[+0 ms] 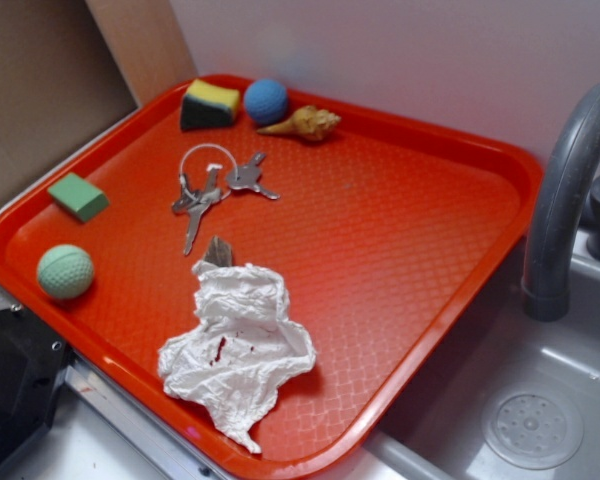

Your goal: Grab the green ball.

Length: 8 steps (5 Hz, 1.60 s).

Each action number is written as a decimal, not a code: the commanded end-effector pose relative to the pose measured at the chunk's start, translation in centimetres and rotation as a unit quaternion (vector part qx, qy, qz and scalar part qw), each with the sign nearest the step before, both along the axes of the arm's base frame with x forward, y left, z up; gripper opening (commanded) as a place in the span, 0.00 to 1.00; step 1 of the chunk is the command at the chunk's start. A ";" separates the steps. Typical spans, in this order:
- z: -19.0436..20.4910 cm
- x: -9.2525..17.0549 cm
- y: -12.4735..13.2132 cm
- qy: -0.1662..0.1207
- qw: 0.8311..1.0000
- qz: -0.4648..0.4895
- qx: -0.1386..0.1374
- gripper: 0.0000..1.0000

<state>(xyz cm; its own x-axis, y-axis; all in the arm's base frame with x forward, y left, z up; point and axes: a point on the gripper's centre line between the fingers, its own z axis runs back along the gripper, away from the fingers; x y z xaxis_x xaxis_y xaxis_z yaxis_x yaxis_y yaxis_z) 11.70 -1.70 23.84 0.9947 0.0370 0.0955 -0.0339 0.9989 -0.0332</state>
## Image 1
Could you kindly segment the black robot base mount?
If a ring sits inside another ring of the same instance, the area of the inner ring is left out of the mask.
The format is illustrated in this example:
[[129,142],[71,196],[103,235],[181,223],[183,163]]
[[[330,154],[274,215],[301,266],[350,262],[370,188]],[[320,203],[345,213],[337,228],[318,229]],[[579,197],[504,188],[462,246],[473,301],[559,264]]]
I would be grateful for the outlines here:
[[0,474],[51,429],[69,353],[30,310],[0,310]]

